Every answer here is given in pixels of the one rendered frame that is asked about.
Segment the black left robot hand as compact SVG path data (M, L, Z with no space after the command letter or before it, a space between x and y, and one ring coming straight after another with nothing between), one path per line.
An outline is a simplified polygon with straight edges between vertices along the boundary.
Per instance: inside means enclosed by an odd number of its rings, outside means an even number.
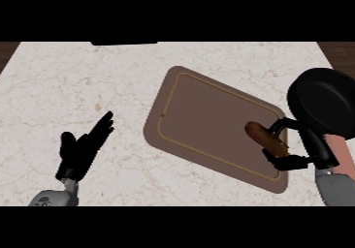
M97 152L105 144L114 130L112 112L108 111L97 121L92 131L80 138L71 132L63 132L60 136L60 165L56 172L56 179L71 179L78 182L94 161Z

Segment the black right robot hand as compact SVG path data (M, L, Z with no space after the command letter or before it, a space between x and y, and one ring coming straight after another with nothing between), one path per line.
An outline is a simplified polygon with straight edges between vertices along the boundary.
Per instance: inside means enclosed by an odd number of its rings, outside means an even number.
M293 171L306 169L309 164L314 164L318 170L327 170L337 167L339 161L333 155L330 146L322 136L314 131L314 129L300 121L284 117L272 124L269 134L277 138L284 128L290 128L297 131L308 156L272 155L266 149L262 149L262 153L268 159L268 162L274 165L274 168L278 171Z

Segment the brown sweet potato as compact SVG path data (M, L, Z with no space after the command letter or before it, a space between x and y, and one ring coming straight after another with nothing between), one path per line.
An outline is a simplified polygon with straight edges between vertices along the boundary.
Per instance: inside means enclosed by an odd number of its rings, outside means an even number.
M253 141L278 158L288 156L288 146L269 130L256 122L248 121L244 125L244 131Z

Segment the brown tray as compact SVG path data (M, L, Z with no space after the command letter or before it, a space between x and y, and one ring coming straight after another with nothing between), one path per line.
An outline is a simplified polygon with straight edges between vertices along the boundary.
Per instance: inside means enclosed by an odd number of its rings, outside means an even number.
M253 121L269 127L284 117L272 104L174 66L158 89L143 135L152 147L281 194L288 174L268 162L244 125Z

